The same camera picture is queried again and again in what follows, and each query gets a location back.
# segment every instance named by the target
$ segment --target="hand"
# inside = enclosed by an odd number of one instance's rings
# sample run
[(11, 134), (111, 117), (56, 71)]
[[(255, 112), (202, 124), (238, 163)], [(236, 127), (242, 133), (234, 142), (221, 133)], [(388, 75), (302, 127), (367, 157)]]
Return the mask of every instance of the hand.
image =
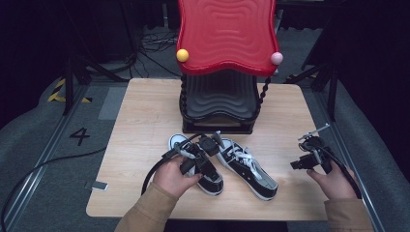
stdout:
[(183, 161), (184, 157), (182, 156), (174, 157), (157, 170), (153, 180), (156, 185), (178, 198), (202, 178), (200, 173), (191, 177), (182, 175), (180, 165)]
[[(328, 175), (322, 175), (317, 173), (315, 170), (309, 169), (307, 174), (319, 184), (323, 192), (329, 199), (357, 199), (356, 193), (352, 186), (344, 177), (340, 168), (337, 164), (331, 160), (332, 171)], [(346, 167), (349, 174), (353, 177), (355, 176), (350, 168)]]

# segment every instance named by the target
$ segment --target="pink ball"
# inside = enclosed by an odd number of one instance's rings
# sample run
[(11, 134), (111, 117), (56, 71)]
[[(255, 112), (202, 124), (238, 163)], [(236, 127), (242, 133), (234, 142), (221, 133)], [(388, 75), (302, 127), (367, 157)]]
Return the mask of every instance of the pink ball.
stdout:
[(271, 61), (274, 65), (280, 65), (280, 63), (283, 61), (283, 55), (280, 52), (275, 52), (271, 56)]

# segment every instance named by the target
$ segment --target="small ball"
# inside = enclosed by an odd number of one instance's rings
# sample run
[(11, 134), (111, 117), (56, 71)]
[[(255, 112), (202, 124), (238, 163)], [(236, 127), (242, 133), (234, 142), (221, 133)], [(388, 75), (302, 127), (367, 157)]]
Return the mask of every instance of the small ball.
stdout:
[(283, 55), (280, 52), (275, 52), (271, 56), (271, 61), (274, 65), (280, 65), (280, 63), (283, 61)]
[(179, 62), (186, 62), (190, 55), (188, 54), (188, 51), (185, 49), (179, 49), (177, 51), (177, 60)]

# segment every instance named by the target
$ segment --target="wavy red tray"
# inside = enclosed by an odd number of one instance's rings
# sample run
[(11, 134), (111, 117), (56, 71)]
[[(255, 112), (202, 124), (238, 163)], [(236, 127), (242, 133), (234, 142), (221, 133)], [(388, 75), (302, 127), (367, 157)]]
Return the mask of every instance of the wavy red tray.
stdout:
[(270, 76), (278, 67), (271, 61), (278, 52), (275, 0), (179, 0), (179, 8), (177, 51), (189, 53), (186, 62), (178, 61), (182, 73), (233, 69)]

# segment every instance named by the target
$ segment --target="yellow ball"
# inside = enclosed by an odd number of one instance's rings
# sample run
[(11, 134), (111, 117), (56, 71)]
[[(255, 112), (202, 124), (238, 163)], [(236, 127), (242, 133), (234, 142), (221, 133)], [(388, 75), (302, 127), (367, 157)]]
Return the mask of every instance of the yellow ball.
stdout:
[(188, 54), (188, 51), (185, 49), (179, 49), (177, 51), (177, 60), (179, 62), (186, 62), (190, 55)]

